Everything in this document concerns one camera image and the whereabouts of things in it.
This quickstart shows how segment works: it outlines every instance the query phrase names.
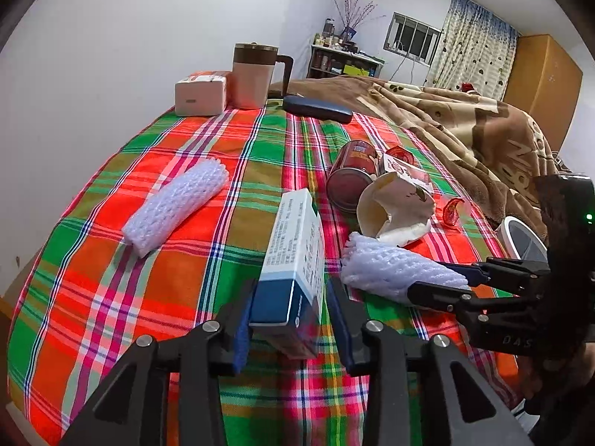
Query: wooden wardrobe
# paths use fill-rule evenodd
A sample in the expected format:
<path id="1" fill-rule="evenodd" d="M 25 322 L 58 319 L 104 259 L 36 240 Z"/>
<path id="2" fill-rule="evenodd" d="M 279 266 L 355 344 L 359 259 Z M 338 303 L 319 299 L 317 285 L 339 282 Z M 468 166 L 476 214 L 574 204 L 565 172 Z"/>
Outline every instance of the wooden wardrobe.
<path id="1" fill-rule="evenodd" d="M 531 115 L 559 151 L 581 90 L 582 71 L 550 35 L 519 37 L 504 102 Z"/>

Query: window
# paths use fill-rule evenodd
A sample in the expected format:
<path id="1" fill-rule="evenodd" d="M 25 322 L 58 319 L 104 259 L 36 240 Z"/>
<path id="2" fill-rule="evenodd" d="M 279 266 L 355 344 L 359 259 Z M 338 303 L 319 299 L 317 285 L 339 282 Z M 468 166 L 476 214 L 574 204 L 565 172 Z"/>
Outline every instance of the window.
<path id="1" fill-rule="evenodd" d="M 385 50 L 430 65 L 441 33 L 425 23 L 395 13 L 386 34 Z"/>

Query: curtain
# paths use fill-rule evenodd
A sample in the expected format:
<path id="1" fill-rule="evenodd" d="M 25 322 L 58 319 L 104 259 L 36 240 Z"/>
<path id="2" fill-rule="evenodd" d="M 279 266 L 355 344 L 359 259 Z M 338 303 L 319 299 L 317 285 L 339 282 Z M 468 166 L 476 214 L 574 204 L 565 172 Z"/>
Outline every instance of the curtain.
<path id="1" fill-rule="evenodd" d="M 452 0 L 426 84 L 460 90 L 463 82 L 470 82 L 482 96 L 501 100 L 518 36 L 518 31 L 483 6 Z"/>

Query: white and blue box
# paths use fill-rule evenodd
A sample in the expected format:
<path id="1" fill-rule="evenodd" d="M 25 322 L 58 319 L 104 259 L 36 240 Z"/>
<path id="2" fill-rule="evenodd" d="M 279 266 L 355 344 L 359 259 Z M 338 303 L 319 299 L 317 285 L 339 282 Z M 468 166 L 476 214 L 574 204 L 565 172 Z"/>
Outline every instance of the white and blue box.
<path id="1" fill-rule="evenodd" d="M 307 189 L 281 203 L 254 293 L 250 326 L 291 359 L 313 359 L 324 300 L 324 237 Z"/>

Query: red tin can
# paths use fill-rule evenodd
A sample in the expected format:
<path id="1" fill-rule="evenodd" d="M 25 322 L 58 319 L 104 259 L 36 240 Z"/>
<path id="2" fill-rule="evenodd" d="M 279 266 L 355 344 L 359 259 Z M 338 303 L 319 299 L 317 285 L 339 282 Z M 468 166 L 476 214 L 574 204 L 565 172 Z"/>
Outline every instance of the red tin can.
<path id="1" fill-rule="evenodd" d="M 338 153 L 327 180 L 329 201 L 355 213 L 359 197 L 378 175 L 378 153 L 366 141 L 349 141 Z"/>
<path id="2" fill-rule="evenodd" d="M 412 166 L 415 165 L 414 155 L 411 154 L 407 149 L 402 148 L 400 145 L 391 147 L 386 151 L 386 154 L 393 156 L 393 158 L 400 159 L 407 164 L 411 164 Z"/>
<path id="3" fill-rule="evenodd" d="M 448 200 L 448 203 L 442 209 L 442 221 L 446 226 L 457 226 L 459 223 L 459 210 L 457 206 L 461 203 L 465 203 L 463 198 L 453 198 Z"/>

